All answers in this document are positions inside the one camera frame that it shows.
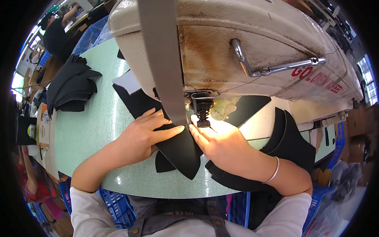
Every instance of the left hand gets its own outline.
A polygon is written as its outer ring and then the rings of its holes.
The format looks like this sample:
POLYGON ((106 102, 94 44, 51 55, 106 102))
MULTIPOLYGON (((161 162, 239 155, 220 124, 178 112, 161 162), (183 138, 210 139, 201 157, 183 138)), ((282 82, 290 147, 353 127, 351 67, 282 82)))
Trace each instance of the left hand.
POLYGON ((157 149, 156 143, 172 138, 184 130, 184 126, 177 126, 153 132, 154 129, 171 123, 172 121, 164 118, 162 110, 155 112, 155 108, 136 118, 116 140, 111 142, 114 146, 113 150, 116 152, 115 168, 149 158, 157 149))

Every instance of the stack of black fabric pieces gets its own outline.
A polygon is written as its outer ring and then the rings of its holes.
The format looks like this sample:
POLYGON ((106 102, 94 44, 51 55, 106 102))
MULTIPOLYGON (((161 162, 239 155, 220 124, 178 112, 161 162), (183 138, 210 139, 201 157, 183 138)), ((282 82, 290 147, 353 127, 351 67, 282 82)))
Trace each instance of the stack of black fabric pieces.
POLYGON ((71 55, 46 92, 49 117, 51 118, 54 108, 62 111, 84 111, 84 103, 97 93, 96 84, 91 78, 100 76, 101 73, 87 66, 85 58, 71 55))

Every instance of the person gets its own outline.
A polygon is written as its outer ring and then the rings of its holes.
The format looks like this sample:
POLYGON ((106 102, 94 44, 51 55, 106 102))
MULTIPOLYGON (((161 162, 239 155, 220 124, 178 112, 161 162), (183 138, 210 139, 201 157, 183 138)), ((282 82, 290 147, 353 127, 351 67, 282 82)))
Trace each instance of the person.
POLYGON ((45 48, 62 63, 65 63, 71 55, 81 36, 81 34, 77 34, 74 38, 69 39, 62 26, 67 19, 76 13, 77 8, 78 6, 74 5, 69 12, 58 19, 55 19, 52 13, 47 13, 38 24, 42 30, 46 30, 43 38, 45 48))
POLYGON ((32 202, 40 203, 50 198, 51 194, 46 185, 37 177, 30 161, 26 146, 21 146, 20 161, 17 166, 21 177, 24 196, 32 202))
POLYGON ((80 164, 71 180, 71 222, 74 236, 301 236, 311 203, 312 181, 307 171, 291 161, 252 148, 238 128, 209 118, 211 127, 198 128, 196 116, 189 130, 213 163, 231 174, 268 182, 285 196, 254 231, 225 220, 217 199, 154 199, 128 195, 137 219, 128 230, 116 229, 103 200, 97 195, 104 176, 116 168, 151 156, 155 144, 181 133, 185 127, 154 131, 164 124, 162 110, 138 117, 114 141, 80 164))

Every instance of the window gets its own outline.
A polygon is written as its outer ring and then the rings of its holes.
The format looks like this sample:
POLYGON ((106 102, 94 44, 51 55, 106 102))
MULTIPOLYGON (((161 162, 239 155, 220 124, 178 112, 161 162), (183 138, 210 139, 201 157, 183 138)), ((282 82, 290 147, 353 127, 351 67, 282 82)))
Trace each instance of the window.
POLYGON ((367 83, 368 98, 370 100, 370 104, 373 105, 378 101, 378 98, 375 77, 368 55, 366 54, 361 60, 358 61, 357 64, 362 70, 362 77, 367 83))
MULTIPOLYGON (((23 80, 24 77, 18 74, 17 72, 14 74, 13 81, 12 81, 12 88, 19 88, 23 86, 23 80)), ((22 101, 22 89, 15 89, 12 90, 12 92, 16 95, 16 101, 21 102, 22 101)))

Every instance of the bracelet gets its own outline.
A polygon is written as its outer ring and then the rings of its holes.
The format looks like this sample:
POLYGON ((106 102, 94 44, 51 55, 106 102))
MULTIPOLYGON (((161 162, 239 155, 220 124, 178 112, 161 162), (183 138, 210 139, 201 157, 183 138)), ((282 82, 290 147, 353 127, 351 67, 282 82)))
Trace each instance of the bracelet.
POLYGON ((262 182, 263 184, 267 184, 267 183, 271 182, 271 180, 273 180, 275 178, 276 174, 278 173, 280 161, 279 161, 279 158, 277 156, 274 156, 274 157, 278 161, 278 166, 276 167, 276 171, 275 171, 275 173, 273 174, 273 176, 269 180, 267 180, 266 182, 262 182))

